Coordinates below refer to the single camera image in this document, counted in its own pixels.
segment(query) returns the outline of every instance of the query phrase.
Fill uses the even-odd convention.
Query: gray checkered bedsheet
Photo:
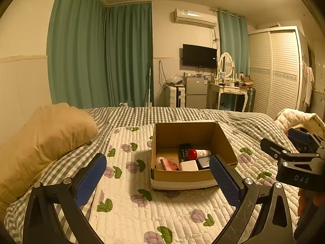
[[[66,177],[73,177],[80,168],[90,162],[96,153],[105,152],[111,131],[121,126],[142,126],[176,120],[217,120],[237,128],[258,142],[267,137],[283,147],[295,150],[274,121],[269,116],[260,113],[168,107],[108,107],[86,109],[85,111],[94,118],[100,131],[99,134],[89,143],[80,146],[52,164],[39,179],[44,185],[57,184]],[[31,188],[23,197],[10,204],[5,216],[4,225],[17,243],[22,243],[25,210],[30,192]],[[88,204],[82,207],[87,218],[90,215],[92,200],[93,196]],[[61,206],[55,206],[67,238],[74,242],[75,238],[63,215]]]

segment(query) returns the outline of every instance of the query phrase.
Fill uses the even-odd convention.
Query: teal curtain
[[[107,8],[100,0],[55,0],[47,44],[52,102],[78,108],[144,106],[151,11],[150,3]]]
[[[235,62],[235,72],[248,75],[249,41],[246,18],[231,16],[229,11],[218,11],[221,53],[228,52]]]
[[[151,12],[150,3],[107,8],[105,63],[111,106],[121,102],[145,106],[147,102],[152,59]]]

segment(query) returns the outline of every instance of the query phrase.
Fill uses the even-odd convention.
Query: flat screen tv
[[[217,68],[217,50],[183,44],[183,66]]]

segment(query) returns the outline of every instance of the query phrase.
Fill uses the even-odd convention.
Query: red cap
[[[198,157],[198,153],[196,152],[196,150],[188,151],[188,154],[187,154],[188,160],[196,160],[197,157]]]

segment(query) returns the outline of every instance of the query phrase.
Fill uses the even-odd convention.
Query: vanity table
[[[218,102],[217,102],[217,110],[219,110],[219,107],[220,107],[221,94],[226,93],[226,94],[235,94],[236,95],[235,109],[234,109],[235,111],[236,111],[238,95],[244,95],[245,96],[245,102],[244,102],[244,105],[243,105],[242,112],[245,111],[245,107],[246,107],[247,100],[248,100],[248,95],[247,95],[248,88],[240,88],[240,87],[235,87],[235,86],[222,86],[222,85],[218,85],[218,84],[210,84],[210,89],[212,91],[214,91],[214,92],[219,93],[218,94]]]

